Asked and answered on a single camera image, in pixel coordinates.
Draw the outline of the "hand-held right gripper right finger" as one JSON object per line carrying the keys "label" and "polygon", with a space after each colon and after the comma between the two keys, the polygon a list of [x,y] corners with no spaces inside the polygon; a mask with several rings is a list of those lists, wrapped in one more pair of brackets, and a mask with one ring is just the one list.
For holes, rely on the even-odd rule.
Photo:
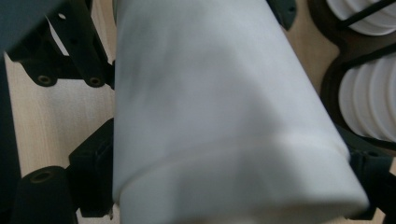
{"label": "hand-held right gripper right finger", "polygon": [[379,209],[385,219],[393,219],[393,158],[356,134],[337,125],[350,154],[350,166],[368,199],[368,207],[349,219],[373,219]]}

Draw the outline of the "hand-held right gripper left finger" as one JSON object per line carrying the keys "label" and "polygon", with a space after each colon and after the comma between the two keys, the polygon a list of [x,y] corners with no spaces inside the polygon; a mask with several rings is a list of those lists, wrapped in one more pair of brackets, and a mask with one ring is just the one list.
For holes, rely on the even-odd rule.
{"label": "hand-held right gripper left finger", "polygon": [[114,119],[109,119],[69,155],[69,184],[83,217],[103,217],[112,210],[113,130]]}

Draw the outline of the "stack of white paper cups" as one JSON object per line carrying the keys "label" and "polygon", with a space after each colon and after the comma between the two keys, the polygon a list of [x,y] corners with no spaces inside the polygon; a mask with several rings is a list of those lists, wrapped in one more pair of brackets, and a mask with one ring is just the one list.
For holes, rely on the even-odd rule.
{"label": "stack of white paper cups", "polygon": [[[352,15],[363,11],[380,0],[325,0],[332,13],[344,21]],[[396,31],[396,2],[386,6],[349,28],[363,35],[388,35]]]}
{"label": "stack of white paper cups", "polygon": [[396,53],[347,70],[338,100],[353,133],[396,143]]}

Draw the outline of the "black wire cup rack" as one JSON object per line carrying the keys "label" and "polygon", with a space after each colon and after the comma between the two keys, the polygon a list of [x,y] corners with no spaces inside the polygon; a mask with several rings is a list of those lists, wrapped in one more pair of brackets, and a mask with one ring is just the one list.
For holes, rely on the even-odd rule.
{"label": "black wire cup rack", "polygon": [[[322,79],[320,98],[332,120],[348,131],[352,132],[342,117],[338,100],[342,78],[351,68],[396,53],[396,31],[380,36],[363,35],[350,29],[349,25],[394,2],[396,0],[380,0],[348,19],[340,21],[329,9],[325,0],[308,0],[308,8],[314,24],[340,50]],[[396,143],[358,136],[376,147],[396,153]]]}

